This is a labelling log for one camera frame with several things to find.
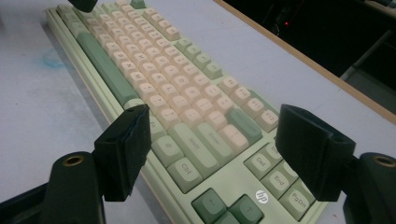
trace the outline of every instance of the table surface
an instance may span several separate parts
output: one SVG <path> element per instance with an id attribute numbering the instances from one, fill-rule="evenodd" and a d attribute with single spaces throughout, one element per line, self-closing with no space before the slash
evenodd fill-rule
<path id="1" fill-rule="evenodd" d="M 92 151 L 108 126 L 89 90 L 48 27 L 45 10 L 61 0 L 2 0 L 0 6 L 0 202 L 48 181 L 51 165 L 74 151 Z M 222 2 L 147 0 L 184 36 L 275 108 L 297 105 L 357 143 L 355 156 L 396 157 L 396 119 Z M 345 223 L 330 203 L 318 223 Z M 166 223 L 139 178 L 125 203 L 105 203 L 107 223 Z"/>

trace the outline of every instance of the mechanical keyboard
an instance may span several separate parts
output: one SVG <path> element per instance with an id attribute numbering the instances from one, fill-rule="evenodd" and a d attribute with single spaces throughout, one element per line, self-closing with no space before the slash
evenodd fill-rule
<path id="1" fill-rule="evenodd" d="M 315 223 L 315 200 L 275 147 L 278 114 L 155 7 L 47 9 L 49 27 L 109 122 L 150 107 L 142 176 L 174 223 Z"/>

